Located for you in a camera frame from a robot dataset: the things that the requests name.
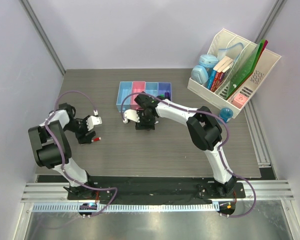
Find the red cap white marker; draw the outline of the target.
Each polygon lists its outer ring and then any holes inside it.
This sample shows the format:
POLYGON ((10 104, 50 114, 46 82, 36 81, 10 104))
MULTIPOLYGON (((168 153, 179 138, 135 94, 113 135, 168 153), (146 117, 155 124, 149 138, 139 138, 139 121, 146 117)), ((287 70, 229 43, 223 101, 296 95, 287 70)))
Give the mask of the red cap white marker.
POLYGON ((100 140, 101 140, 100 137, 96 137, 96 138, 93 138, 93 139, 91 140, 91 142, 94 143, 94 142, 98 142, 98 141, 100 141, 100 140))

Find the purple cap black marker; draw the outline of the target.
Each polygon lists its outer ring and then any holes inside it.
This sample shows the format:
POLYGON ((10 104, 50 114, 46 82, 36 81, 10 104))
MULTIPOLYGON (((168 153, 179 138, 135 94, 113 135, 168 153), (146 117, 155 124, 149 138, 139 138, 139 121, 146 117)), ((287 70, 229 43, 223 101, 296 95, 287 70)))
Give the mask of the purple cap black marker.
POLYGON ((171 96, 170 96, 169 92, 165 92, 164 97, 165 97, 165 99, 171 100, 171 96))

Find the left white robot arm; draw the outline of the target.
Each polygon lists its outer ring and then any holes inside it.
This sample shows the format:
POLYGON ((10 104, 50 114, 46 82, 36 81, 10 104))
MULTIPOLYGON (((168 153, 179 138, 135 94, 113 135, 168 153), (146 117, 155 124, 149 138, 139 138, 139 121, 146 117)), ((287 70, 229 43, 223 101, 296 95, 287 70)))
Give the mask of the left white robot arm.
POLYGON ((96 137, 94 128, 101 124, 102 119, 97 110, 93 111, 93 115, 76 118, 75 107, 63 103, 57 110, 51 111, 43 123, 28 130, 36 164, 60 173, 69 182, 66 190, 80 194, 87 200, 96 195, 97 188, 87 171, 80 168, 72 158, 65 132, 74 133, 80 145, 91 144, 96 137))

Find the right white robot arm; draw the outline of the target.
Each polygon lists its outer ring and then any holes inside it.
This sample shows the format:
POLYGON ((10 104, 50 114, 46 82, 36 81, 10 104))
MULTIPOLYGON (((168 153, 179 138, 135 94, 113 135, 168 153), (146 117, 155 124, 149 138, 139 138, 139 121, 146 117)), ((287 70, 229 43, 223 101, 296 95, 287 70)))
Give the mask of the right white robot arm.
POLYGON ((139 93, 134 101, 141 107, 136 111, 137 130, 153 130, 157 118, 170 119, 186 126, 192 143, 205 153, 209 161, 216 193, 223 198, 233 193, 237 180, 223 151, 222 128, 208 107, 185 107, 145 92, 139 93))

